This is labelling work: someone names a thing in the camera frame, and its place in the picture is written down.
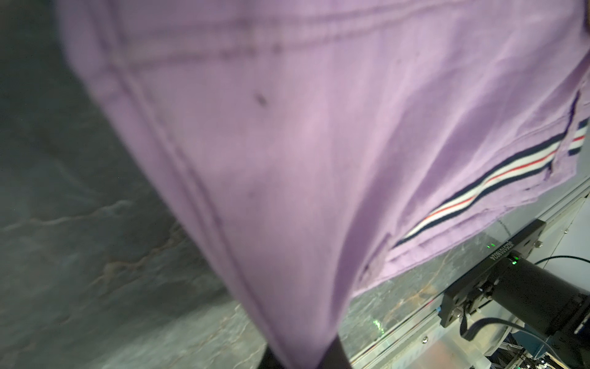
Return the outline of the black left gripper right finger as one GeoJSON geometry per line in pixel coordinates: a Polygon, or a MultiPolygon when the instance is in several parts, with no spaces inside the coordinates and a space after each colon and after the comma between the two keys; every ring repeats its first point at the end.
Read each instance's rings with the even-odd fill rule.
{"type": "Polygon", "coordinates": [[[336,337],[318,364],[318,369],[351,369],[340,337],[336,337]]]}

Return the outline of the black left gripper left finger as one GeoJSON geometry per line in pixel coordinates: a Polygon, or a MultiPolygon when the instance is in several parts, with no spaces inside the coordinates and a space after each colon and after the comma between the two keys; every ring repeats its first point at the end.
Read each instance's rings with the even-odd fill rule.
{"type": "Polygon", "coordinates": [[[269,346],[266,347],[258,369],[285,369],[269,346]]]}

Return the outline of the purple pants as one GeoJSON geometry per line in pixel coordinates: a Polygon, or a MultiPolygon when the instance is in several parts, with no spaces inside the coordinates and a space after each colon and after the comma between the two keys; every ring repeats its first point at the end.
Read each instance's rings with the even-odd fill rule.
{"type": "Polygon", "coordinates": [[[59,1],[70,65],[286,368],[576,173],[587,1],[59,1]]]}

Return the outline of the aluminium front rail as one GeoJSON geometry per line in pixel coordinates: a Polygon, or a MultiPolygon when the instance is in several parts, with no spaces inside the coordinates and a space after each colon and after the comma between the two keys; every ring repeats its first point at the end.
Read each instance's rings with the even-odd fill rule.
{"type": "Polygon", "coordinates": [[[589,203],[584,178],[514,211],[451,251],[362,295],[341,332],[354,368],[568,368],[545,340],[510,311],[483,298],[449,327],[440,324],[443,293],[494,248],[535,219],[546,223],[525,259],[589,293],[574,276],[589,274],[588,256],[562,252],[561,244],[584,235],[589,203]]]}

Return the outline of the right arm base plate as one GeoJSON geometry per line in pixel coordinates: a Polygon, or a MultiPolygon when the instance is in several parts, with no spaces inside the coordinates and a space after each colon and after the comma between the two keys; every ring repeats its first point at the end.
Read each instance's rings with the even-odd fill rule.
{"type": "Polygon", "coordinates": [[[509,264],[527,259],[536,247],[546,223],[535,219],[508,241],[494,248],[494,252],[470,269],[445,290],[439,311],[440,324],[449,327],[460,318],[466,307],[469,313],[479,307],[479,302],[492,294],[495,281],[500,275],[500,264],[504,259],[509,264]]]}

